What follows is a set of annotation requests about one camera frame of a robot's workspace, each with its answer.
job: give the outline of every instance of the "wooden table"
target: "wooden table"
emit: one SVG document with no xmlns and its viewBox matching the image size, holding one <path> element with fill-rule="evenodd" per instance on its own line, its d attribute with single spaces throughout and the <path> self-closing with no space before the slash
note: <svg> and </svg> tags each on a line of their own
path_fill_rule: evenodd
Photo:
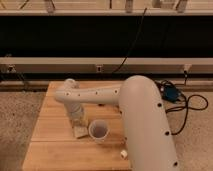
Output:
<svg viewBox="0 0 213 171">
<path fill-rule="evenodd" d="M 117 84 L 115 81 L 82 81 L 81 88 Z M 102 145 L 89 136 L 75 139 L 64 106 L 53 94 L 62 82 L 51 82 L 46 93 L 23 164 L 23 171 L 130 170 L 120 156 L 125 149 L 122 120 L 117 107 L 84 104 L 89 121 L 105 119 L 110 133 Z"/>
</svg>

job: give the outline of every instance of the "speckled floor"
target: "speckled floor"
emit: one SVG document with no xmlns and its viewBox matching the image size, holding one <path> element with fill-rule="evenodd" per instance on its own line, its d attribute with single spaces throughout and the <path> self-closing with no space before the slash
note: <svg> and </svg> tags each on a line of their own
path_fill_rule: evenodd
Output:
<svg viewBox="0 0 213 171">
<path fill-rule="evenodd" d="M 213 170 L 212 92 L 199 93 L 209 100 L 205 111 L 190 111 L 184 131 L 174 137 L 181 171 Z M 0 92 L 0 171 L 20 171 L 45 93 Z M 193 99 L 191 105 L 202 105 Z M 183 113 L 168 116 L 172 130 Z"/>
<path fill-rule="evenodd" d="M 0 92 L 0 171 L 21 171 L 44 95 Z"/>
</svg>

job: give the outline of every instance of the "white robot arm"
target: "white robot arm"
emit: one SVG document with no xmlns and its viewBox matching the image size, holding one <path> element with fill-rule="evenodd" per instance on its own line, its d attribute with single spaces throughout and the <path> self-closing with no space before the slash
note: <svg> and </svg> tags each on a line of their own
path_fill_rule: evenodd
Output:
<svg viewBox="0 0 213 171">
<path fill-rule="evenodd" d="M 118 104 L 132 171 L 180 170 L 161 95 L 152 80 L 133 76 L 122 85 L 78 89 L 68 79 L 55 98 L 71 117 L 83 115 L 81 103 Z"/>
</svg>

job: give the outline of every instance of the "black panel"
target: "black panel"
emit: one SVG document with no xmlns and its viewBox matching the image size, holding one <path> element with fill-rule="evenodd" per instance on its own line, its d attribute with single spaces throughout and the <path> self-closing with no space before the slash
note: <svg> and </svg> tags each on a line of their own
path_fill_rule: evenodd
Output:
<svg viewBox="0 0 213 171">
<path fill-rule="evenodd" d="M 122 57 L 140 20 L 140 16 L 1 16 L 0 56 Z M 213 57 L 213 18 L 146 16 L 130 56 Z"/>
</svg>

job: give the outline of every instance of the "paper cup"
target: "paper cup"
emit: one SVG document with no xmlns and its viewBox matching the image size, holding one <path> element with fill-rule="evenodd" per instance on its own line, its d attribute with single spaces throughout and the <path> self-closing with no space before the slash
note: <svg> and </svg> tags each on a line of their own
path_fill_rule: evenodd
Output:
<svg viewBox="0 0 213 171">
<path fill-rule="evenodd" d="M 108 133 L 109 128 L 107 122 L 104 120 L 94 120 L 89 125 L 89 135 L 98 144 L 104 142 Z"/>
</svg>

